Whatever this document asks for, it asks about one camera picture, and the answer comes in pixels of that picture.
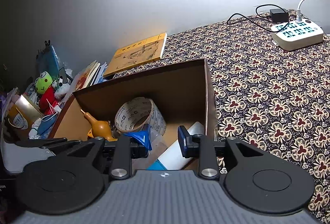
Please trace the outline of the floral patterned tablecloth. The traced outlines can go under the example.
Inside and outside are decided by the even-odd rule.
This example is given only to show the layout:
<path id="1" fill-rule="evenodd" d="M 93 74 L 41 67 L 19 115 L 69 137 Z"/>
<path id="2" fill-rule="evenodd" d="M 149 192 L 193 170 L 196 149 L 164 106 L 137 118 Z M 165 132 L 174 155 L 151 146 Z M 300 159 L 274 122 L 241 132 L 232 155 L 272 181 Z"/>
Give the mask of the floral patterned tablecloth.
<path id="1" fill-rule="evenodd" d="M 287 52 L 262 20 L 216 22 L 167 38 L 161 60 L 122 76 L 207 60 L 219 140 L 236 136 L 305 169 L 316 184 L 308 206 L 329 223 L 329 35 L 322 43 Z"/>

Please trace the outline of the gold white paper box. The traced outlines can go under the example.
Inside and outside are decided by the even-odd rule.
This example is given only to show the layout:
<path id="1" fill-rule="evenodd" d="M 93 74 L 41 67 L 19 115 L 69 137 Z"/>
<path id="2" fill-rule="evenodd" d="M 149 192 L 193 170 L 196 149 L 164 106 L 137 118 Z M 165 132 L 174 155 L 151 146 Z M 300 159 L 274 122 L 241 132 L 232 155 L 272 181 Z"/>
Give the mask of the gold white paper box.
<path id="1" fill-rule="evenodd" d="M 26 139 L 32 124 L 43 116 L 36 104 L 23 94 L 19 96 L 9 110 L 7 119 L 17 136 L 21 139 Z"/>

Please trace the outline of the brown cardboard box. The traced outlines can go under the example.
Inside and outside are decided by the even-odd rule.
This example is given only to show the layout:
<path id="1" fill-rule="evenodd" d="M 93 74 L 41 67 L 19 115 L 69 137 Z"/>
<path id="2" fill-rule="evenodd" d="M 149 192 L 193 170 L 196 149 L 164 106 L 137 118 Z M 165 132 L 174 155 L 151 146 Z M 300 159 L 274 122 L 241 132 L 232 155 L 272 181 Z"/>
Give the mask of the brown cardboard box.
<path id="1" fill-rule="evenodd" d="M 114 122 L 120 107 L 137 97 L 151 99 L 162 114 L 166 145 L 177 140 L 180 125 L 190 127 L 197 121 L 203 124 L 205 135 L 215 139 L 217 110 L 206 59 L 153 68 L 74 92 L 49 136 L 86 141 L 91 126 L 84 112 Z"/>

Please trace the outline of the white tube blue cap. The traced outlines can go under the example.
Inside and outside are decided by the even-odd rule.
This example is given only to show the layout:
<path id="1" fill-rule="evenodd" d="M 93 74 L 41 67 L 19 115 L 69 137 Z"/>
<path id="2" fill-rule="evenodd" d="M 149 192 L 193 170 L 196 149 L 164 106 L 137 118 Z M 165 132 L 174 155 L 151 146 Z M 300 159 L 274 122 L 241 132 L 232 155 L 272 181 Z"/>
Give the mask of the white tube blue cap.
<path id="1" fill-rule="evenodd" d="M 189 135 L 204 135 L 204 126 L 200 122 L 195 122 L 189 129 L 187 129 Z M 147 170 L 181 170 L 186 166 L 192 158 L 185 158 L 182 156 L 179 139 L 177 139 L 164 153 L 158 157 L 158 159 L 150 165 Z"/>

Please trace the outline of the yellow book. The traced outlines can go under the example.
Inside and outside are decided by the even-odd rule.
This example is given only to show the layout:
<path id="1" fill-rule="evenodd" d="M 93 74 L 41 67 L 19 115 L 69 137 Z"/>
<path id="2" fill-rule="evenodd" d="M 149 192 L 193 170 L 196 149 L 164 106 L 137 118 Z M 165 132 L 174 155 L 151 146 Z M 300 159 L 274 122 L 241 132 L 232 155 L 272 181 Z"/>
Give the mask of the yellow book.
<path id="1" fill-rule="evenodd" d="M 143 64 L 161 60 L 166 45 L 167 33 L 161 33 L 118 49 L 107 66 L 103 77 Z"/>

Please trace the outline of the brown calabash gourd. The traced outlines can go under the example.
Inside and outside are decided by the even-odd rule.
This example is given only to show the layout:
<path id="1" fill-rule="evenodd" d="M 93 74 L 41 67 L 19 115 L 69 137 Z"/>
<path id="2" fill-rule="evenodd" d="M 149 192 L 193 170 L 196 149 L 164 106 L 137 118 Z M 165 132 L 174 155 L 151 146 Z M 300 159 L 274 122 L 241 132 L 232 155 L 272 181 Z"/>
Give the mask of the brown calabash gourd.
<path id="1" fill-rule="evenodd" d="M 87 134 L 88 138 L 103 137 L 107 141 L 116 141 L 112 135 L 110 123 L 108 121 L 98 121 L 90 113 L 81 109 L 84 118 L 89 122 L 91 129 Z"/>

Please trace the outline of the patterned tape roll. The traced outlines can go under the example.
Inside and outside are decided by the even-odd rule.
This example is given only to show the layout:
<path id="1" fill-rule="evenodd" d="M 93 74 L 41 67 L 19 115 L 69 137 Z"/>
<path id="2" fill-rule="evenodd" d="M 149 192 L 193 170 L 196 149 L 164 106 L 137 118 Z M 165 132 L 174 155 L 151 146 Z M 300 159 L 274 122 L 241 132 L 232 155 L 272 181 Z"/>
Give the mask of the patterned tape roll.
<path id="1" fill-rule="evenodd" d="M 153 100 L 137 97 L 124 103 L 118 110 L 114 120 L 120 133 L 141 131 L 145 124 L 158 134 L 164 135 L 166 122 Z"/>

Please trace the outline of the green frog plush toy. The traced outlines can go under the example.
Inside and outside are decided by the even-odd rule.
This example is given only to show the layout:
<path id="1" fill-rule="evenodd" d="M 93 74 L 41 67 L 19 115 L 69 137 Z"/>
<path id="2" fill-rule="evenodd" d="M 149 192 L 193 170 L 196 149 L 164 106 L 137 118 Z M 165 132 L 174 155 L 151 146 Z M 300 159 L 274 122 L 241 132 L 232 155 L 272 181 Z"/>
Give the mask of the green frog plush toy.
<path id="1" fill-rule="evenodd" d="M 64 68 L 59 69 L 58 76 L 54 79 L 47 72 L 41 72 L 35 81 L 35 89 L 41 95 L 39 109 L 45 115 L 54 114 L 55 106 L 68 93 L 70 88 L 69 80 L 72 80 Z"/>

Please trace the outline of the stack of books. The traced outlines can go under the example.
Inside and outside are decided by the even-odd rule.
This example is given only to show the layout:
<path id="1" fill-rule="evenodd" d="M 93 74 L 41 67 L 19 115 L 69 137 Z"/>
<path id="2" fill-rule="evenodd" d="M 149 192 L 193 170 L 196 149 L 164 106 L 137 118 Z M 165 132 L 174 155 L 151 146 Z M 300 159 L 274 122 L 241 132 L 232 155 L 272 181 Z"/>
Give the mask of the stack of books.
<path id="1" fill-rule="evenodd" d="M 62 99 L 62 103 L 66 103 L 73 92 L 104 82 L 105 79 L 103 78 L 103 75 L 106 68 L 106 62 L 101 64 L 95 60 L 90 63 L 84 70 L 75 76 L 66 95 Z"/>

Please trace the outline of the blue bag with clip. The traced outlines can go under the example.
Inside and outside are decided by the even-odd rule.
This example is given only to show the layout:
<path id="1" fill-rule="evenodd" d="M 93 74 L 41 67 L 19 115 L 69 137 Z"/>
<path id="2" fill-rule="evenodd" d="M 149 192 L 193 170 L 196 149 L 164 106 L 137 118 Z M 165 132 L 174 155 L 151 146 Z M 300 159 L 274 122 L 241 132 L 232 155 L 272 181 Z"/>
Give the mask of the blue bag with clip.
<path id="1" fill-rule="evenodd" d="M 39 50 L 36 55 L 36 70 L 38 74 L 48 72 L 52 79 L 56 79 L 59 74 L 59 60 L 50 40 L 44 41 L 45 48 Z"/>

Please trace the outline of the white power strip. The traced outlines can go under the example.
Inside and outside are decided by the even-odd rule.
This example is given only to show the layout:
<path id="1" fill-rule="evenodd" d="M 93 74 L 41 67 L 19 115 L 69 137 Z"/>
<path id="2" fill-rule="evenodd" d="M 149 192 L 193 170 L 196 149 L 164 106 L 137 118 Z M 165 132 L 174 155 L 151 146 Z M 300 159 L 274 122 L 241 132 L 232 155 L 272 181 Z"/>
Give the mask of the white power strip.
<path id="1" fill-rule="evenodd" d="M 271 27 L 273 40 L 283 50 L 290 52 L 323 41 L 322 28 L 308 19 L 291 21 L 286 28 L 285 25 L 283 23 Z"/>

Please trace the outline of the black power adapter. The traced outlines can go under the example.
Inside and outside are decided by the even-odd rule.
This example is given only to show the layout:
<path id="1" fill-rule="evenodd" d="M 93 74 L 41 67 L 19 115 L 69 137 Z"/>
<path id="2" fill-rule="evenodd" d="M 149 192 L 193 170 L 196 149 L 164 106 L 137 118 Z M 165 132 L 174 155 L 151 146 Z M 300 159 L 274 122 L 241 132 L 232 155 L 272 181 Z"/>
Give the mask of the black power adapter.
<path id="1" fill-rule="evenodd" d="M 288 22 L 289 12 L 286 9 L 270 9 L 270 17 L 274 23 Z"/>

